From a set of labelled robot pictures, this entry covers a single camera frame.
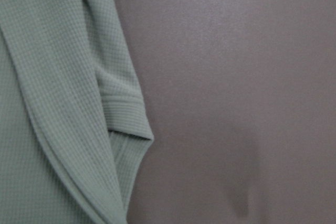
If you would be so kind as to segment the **olive green long-sleeve shirt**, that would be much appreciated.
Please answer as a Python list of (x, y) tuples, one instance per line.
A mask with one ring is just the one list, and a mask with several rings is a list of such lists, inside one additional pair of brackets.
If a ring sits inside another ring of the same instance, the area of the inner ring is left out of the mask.
[(114, 0), (1, 0), (1, 223), (126, 223), (153, 140)]

